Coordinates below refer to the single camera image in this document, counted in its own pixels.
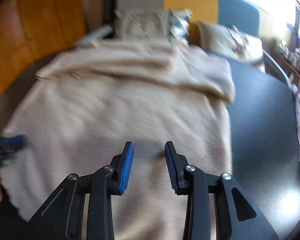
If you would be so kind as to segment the deer print cushion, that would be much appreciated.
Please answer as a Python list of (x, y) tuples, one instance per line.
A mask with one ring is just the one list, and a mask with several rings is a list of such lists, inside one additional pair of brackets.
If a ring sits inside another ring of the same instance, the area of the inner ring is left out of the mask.
[(239, 31), (234, 25), (198, 22), (197, 26), (204, 50), (249, 64), (263, 73), (266, 71), (261, 39)]

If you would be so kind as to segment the tiger print cushion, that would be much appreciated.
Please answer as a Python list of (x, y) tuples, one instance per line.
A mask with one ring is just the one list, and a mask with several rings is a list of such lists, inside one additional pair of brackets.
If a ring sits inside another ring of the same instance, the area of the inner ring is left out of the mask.
[(119, 21), (117, 36), (122, 40), (189, 42), (192, 11), (141, 8), (115, 11)]

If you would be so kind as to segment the wooden side desk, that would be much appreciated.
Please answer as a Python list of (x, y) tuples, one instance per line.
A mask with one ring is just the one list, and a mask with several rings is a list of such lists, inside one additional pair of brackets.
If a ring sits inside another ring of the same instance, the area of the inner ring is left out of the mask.
[(300, 88), (300, 52), (291, 52), (284, 40), (275, 40), (272, 55), (290, 82)]

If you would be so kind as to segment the grey yellow blue sofa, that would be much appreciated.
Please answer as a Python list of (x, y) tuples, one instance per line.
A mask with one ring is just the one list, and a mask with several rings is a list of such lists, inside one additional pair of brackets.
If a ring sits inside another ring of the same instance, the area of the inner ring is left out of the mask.
[(103, 0), (103, 25), (78, 41), (80, 46), (87, 46), (93, 40), (111, 37), (117, 20), (115, 11), (133, 9), (168, 9), (171, 11), (189, 10), (190, 42), (198, 45), (199, 29), (197, 22), (218, 23), (224, 26), (234, 25), (238, 30), (265, 40), (261, 34), (269, 21), (262, 20), (260, 11), (244, 0)]

